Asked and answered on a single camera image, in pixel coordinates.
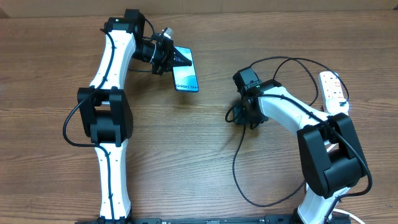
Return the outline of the Samsung Galaxy S24 smartphone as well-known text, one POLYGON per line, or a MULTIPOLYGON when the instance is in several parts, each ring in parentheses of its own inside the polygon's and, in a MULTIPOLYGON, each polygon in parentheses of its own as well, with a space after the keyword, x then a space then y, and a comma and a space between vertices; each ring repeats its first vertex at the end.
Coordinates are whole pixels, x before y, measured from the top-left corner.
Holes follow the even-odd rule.
POLYGON ((195 71, 192 51, 186 47, 175 46, 175 48, 176 51, 180 52, 184 57, 192 62, 190 66, 173 68, 175 89, 177 91, 196 93, 199 91, 199 85, 195 71))

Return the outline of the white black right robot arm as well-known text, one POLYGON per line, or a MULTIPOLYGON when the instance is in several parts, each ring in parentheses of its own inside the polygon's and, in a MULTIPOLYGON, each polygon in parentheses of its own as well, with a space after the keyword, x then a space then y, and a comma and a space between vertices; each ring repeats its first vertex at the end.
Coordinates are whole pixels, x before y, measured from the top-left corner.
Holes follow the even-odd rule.
POLYGON ((233 75, 240 101, 230 108, 236 124, 256 128, 274 119, 298 140, 303 202, 291 215, 266 215, 264 223, 351 223, 334 214, 341 199, 368 193, 373 179, 351 118, 318 111, 292 96, 275 80, 263 82, 251 67, 233 75))

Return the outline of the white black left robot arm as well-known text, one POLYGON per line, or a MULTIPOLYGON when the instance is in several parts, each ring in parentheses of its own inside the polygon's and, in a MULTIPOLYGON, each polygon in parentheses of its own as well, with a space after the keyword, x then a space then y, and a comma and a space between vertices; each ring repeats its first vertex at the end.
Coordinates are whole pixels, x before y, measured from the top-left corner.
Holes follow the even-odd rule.
POLYGON ((192 51, 174 45, 173 30, 144 35, 148 20, 137 9, 104 24, 105 48, 89 87, 77 93, 83 129, 96 151, 101 181, 101 208, 95 223, 132 223, 127 192, 126 154, 133 132, 133 114, 124 91, 131 60, 151 64, 151 73, 172 72, 177 91, 196 93, 199 84, 192 51))

